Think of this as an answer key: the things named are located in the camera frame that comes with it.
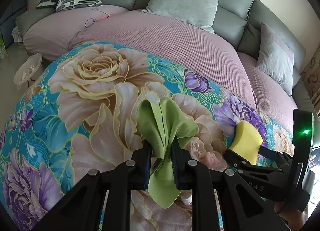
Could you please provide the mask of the person's right hand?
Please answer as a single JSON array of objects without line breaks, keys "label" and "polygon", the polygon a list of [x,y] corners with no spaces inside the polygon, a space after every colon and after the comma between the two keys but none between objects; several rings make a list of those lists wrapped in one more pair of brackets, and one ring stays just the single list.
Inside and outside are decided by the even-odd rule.
[{"label": "person's right hand", "polygon": [[300,230],[308,219],[308,207],[303,212],[294,208],[291,204],[277,202],[274,210],[288,222],[288,226],[292,231]]}]

